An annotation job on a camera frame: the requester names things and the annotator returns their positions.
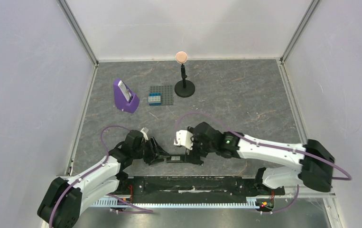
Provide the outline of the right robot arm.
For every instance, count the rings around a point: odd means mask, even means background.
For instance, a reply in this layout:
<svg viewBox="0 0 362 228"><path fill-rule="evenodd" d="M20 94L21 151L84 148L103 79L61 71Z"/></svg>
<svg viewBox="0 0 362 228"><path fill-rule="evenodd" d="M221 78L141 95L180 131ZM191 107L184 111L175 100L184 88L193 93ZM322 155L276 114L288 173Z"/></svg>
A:
<svg viewBox="0 0 362 228"><path fill-rule="evenodd" d="M257 171L253 186L260 194L294 185L305 185L318 192L329 192L332 188L334 157L317 140L309 139L305 144L267 141L233 131L222 133L202 122L177 131L174 144L201 157L213 152L224 158L280 165Z"/></svg>

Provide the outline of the black remote control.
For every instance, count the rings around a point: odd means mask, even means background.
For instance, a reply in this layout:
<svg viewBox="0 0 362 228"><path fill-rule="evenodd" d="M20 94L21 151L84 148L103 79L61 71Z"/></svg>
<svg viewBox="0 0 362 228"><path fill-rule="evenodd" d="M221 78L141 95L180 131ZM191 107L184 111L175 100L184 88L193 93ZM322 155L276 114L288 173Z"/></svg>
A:
<svg viewBox="0 0 362 228"><path fill-rule="evenodd" d="M200 156L180 154L180 155L170 155L166 158L167 163L189 163L194 165L202 165L204 162L201 160Z"/></svg>

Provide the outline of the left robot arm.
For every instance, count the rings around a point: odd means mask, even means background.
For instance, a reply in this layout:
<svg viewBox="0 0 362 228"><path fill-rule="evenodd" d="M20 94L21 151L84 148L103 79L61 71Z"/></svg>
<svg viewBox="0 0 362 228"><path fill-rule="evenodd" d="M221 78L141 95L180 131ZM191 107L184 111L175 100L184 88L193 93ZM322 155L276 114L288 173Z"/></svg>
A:
<svg viewBox="0 0 362 228"><path fill-rule="evenodd" d="M55 178L37 215L51 228L72 228L80 215L93 203L109 193L123 194L129 182L124 169L133 160L142 159L148 165L163 162L170 155L148 138L143 130L131 130L124 141L107 152L98 163L68 179Z"/></svg>

